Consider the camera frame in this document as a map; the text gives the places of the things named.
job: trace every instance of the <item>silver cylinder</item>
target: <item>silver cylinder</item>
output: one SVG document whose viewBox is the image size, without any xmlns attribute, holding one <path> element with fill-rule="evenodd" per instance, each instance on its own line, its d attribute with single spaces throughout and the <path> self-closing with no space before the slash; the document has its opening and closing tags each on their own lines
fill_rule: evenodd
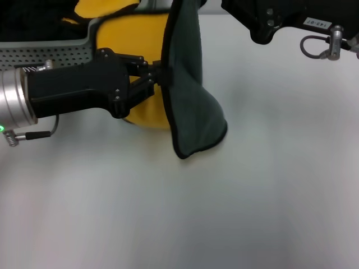
<svg viewBox="0 0 359 269">
<path fill-rule="evenodd" d="M 12 130 L 37 124 L 27 94 L 27 77 L 22 68 L 0 73 L 0 126 Z"/>
<path fill-rule="evenodd" d="M 328 59 L 337 61 L 340 59 L 340 50 L 342 48 L 344 29 L 340 25 L 335 25 L 330 33 L 330 46 L 328 51 Z"/>
</svg>

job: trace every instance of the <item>white table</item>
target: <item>white table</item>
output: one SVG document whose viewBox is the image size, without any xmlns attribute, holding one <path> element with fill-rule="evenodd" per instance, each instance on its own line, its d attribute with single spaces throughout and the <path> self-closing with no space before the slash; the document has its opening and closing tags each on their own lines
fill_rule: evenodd
<svg viewBox="0 0 359 269">
<path fill-rule="evenodd" d="M 359 61 L 305 58 L 297 29 L 262 46 L 230 16 L 200 23 L 225 141 L 181 161 L 168 132 L 99 109 L 1 139 L 1 269 L 357 269 Z"/>
</svg>

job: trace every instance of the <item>dark green cloth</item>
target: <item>dark green cloth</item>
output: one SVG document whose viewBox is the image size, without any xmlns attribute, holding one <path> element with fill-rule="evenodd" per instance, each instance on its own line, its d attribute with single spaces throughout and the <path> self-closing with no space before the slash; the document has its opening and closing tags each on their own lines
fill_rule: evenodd
<svg viewBox="0 0 359 269">
<path fill-rule="evenodd" d="M 227 132 L 222 108 L 202 86 L 201 3 L 173 1 L 163 44 L 163 64 L 173 69 L 173 85 L 163 89 L 164 103 L 174 149 L 182 159 L 216 146 Z"/>
</svg>

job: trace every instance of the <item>yellow fabric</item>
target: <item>yellow fabric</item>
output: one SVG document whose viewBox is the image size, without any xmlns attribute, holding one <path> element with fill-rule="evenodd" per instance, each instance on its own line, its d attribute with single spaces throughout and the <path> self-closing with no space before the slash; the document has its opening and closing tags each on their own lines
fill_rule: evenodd
<svg viewBox="0 0 359 269">
<path fill-rule="evenodd" d="M 116 53 L 140 55 L 152 64 L 161 59 L 164 29 L 168 15 L 131 15 L 102 24 L 97 35 L 98 48 L 111 48 Z M 151 128 L 169 129 L 161 88 L 155 95 L 131 109 L 130 122 Z"/>
<path fill-rule="evenodd" d="M 78 24 L 77 21 L 74 21 L 74 20 L 72 20 L 72 19 L 70 19 L 70 18 L 63 18 L 62 20 L 63 20 L 63 21 L 68 21 L 68 22 L 70 22 L 70 23 L 72 23 L 72 24 Z"/>
<path fill-rule="evenodd" d="M 80 0 L 75 12 L 83 18 L 97 18 L 139 3 L 140 0 Z"/>
</svg>

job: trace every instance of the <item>black cable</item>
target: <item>black cable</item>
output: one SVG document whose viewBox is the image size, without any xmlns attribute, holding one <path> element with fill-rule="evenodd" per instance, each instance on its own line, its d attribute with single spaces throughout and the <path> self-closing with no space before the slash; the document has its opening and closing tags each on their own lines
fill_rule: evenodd
<svg viewBox="0 0 359 269">
<path fill-rule="evenodd" d="M 301 51 L 306 57 L 311 58 L 311 59 L 321 59 L 321 56 L 322 56 L 323 53 L 321 53 L 319 55 L 313 55 L 313 54 L 308 53 L 305 50 L 304 42 L 307 41 L 308 39 L 318 39 L 318 40 L 326 41 L 326 38 L 322 37 L 322 36 L 309 35 L 309 36 L 306 36 L 305 38 L 303 38 L 302 41 L 301 41 Z"/>
<path fill-rule="evenodd" d="M 34 140 L 34 139 L 40 139 L 40 138 L 46 138 L 52 136 L 57 130 L 59 120 L 60 120 L 59 115 L 56 115 L 55 125 L 51 131 L 25 133 L 26 140 Z"/>
<path fill-rule="evenodd" d="M 57 127 L 58 127 L 58 122 L 59 122 L 59 120 L 60 120 L 60 116 L 59 116 L 59 115 L 56 115 L 56 120 L 55 120 L 54 128 L 52 128 L 52 130 L 51 130 L 51 132 L 50 132 L 51 135 L 53 135 L 53 134 L 56 132 Z"/>
</svg>

